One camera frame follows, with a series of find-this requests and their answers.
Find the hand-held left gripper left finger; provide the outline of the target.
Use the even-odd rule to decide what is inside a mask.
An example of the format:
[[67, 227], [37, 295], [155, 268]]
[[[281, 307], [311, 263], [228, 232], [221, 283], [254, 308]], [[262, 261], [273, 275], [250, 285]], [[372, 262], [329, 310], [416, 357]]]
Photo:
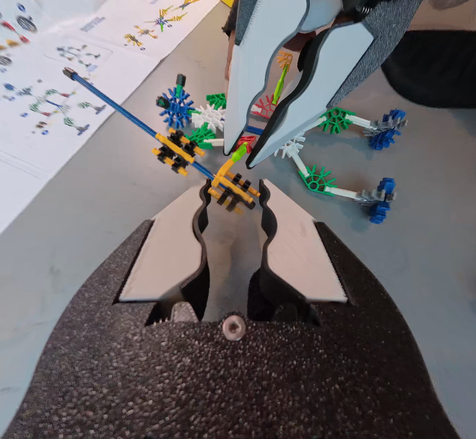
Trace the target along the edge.
[[155, 303], [148, 321], [170, 320], [188, 310], [203, 319], [210, 274], [203, 232], [208, 226], [210, 180], [168, 204], [151, 225], [118, 292], [122, 303]]

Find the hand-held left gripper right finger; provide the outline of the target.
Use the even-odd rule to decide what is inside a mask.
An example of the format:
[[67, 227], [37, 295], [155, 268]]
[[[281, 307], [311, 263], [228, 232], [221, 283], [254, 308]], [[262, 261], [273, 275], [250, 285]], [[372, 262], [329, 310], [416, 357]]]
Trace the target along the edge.
[[316, 304], [348, 296], [317, 220], [268, 179], [259, 181], [261, 265], [248, 286], [247, 317], [258, 322], [318, 322]]

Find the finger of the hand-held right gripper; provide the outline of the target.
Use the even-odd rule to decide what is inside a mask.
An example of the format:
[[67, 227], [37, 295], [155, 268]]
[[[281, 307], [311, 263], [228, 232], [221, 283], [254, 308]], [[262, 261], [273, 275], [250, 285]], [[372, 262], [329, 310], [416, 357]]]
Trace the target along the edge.
[[301, 29], [309, 0], [239, 0], [223, 152], [229, 155], [265, 90], [272, 59]]
[[332, 27], [316, 36], [307, 51], [301, 78], [282, 98], [246, 161], [248, 169], [273, 154], [327, 110], [373, 41], [363, 23]]

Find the multicoloured construction toy model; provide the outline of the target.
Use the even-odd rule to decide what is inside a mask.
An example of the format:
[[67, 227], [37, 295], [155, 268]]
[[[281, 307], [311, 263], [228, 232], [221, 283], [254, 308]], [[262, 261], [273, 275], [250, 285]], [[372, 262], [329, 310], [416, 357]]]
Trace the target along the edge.
[[[192, 122], [195, 130], [186, 138], [198, 143], [200, 149], [212, 150], [223, 146], [223, 139], [217, 138], [217, 129], [222, 130], [225, 123], [226, 98], [225, 94], [211, 94], [207, 96], [206, 109], [200, 107], [194, 109], [192, 102], [187, 102], [189, 94], [184, 91], [180, 84], [185, 82], [184, 75], [177, 76], [176, 87], [169, 89], [170, 95], [162, 94], [157, 98], [156, 104], [162, 109], [161, 116], [164, 122], [172, 128], [181, 128], [183, 121]], [[338, 107], [326, 111], [317, 119], [317, 127], [331, 134], [341, 133], [351, 124], [362, 127], [364, 136], [367, 138], [371, 150], [383, 150], [395, 142], [394, 136], [401, 135], [401, 129], [407, 124], [406, 112], [393, 109], [389, 114], [384, 114], [380, 120], [369, 121], [356, 116], [353, 112]], [[390, 203], [393, 201], [395, 192], [395, 180], [383, 178], [377, 188], [372, 192], [352, 192], [337, 188], [335, 179], [330, 179], [331, 172], [322, 167], [319, 173], [316, 166], [309, 168], [302, 162], [299, 152], [305, 142], [305, 131], [301, 131], [291, 140], [282, 145], [274, 152], [277, 156], [281, 152], [282, 158], [293, 159], [298, 168], [298, 174], [303, 179], [307, 188], [312, 192], [319, 192], [329, 196], [342, 196], [353, 199], [356, 203], [368, 207], [370, 221], [381, 224], [390, 211]]]

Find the black orange toy wheel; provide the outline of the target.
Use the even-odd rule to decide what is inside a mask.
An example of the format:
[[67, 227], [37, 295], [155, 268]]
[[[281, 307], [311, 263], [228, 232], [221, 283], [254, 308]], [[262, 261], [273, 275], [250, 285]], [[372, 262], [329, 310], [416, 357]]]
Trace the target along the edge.
[[241, 174], [228, 173], [227, 179], [231, 186], [226, 187], [220, 184], [218, 187], [210, 187], [207, 194], [227, 212], [242, 213], [243, 209], [253, 210], [260, 197], [259, 191], [252, 187], [251, 181], [242, 178]]
[[182, 176], [187, 176], [187, 167], [195, 162], [195, 156], [205, 156], [205, 151], [198, 143], [188, 139], [184, 132], [169, 128], [166, 137], [160, 133], [155, 134], [155, 139], [161, 143], [160, 148], [154, 148], [152, 153], [163, 164], [170, 166], [172, 171]]

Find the thin blue toy rod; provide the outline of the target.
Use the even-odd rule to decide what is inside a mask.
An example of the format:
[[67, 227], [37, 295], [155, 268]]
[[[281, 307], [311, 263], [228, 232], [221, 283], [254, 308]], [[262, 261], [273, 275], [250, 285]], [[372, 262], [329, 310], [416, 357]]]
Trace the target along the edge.
[[[137, 127], [141, 128], [144, 132], [146, 132], [148, 135], [150, 135], [152, 138], [155, 139], [155, 134], [157, 133], [154, 129], [152, 129], [150, 126], [142, 122], [140, 119], [138, 119], [136, 116], [134, 116], [132, 113], [130, 113], [128, 110], [123, 108], [120, 104], [116, 103], [114, 100], [112, 100], [110, 97], [105, 95], [103, 92], [98, 90], [94, 85], [89, 83], [86, 79], [83, 77], [79, 76], [75, 80], [75, 82], [79, 83], [82, 85], [84, 88], [86, 88], [88, 91], [92, 92], [95, 96], [97, 96], [99, 99], [101, 99], [103, 102], [108, 104], [110, 107], [112, 107], [116, 112], [122, 114], [126, 119], [134, 123]], [[213, 180], [214, 174], [211, 173], [210, 170], [205, 168], [203, 165], [201, 165], [198, 161], [195, 160], [193, 164], [190, 164], [189, 166], [195, 168], [198, 170], [201, 174], [203, 174], [207, 179]]]

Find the person's right hand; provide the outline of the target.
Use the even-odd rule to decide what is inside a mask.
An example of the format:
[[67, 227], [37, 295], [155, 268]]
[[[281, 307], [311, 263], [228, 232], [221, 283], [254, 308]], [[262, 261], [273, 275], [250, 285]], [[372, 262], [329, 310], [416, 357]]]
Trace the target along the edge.
[[298, 52], [300, 53], [304, 48], [307, 48], [318, 34], [318, 31], [309, 33], [298, 33], [289, 41], [287, 41], [279, 52]]

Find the person's right leg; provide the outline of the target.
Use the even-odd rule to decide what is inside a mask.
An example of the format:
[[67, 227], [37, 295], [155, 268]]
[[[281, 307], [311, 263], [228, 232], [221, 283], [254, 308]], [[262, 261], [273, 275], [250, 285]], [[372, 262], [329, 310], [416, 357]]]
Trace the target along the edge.
[[429, 108], [476, 108], [476, 33], [412, 30], [381, 66], [403, 98]]

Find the white instruction sheet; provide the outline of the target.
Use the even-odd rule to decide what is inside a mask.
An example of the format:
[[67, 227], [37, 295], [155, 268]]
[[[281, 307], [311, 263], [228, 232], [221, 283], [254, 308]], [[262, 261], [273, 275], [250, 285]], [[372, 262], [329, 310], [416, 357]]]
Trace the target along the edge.
[[1, 0], [1, 231], [219, 0]]

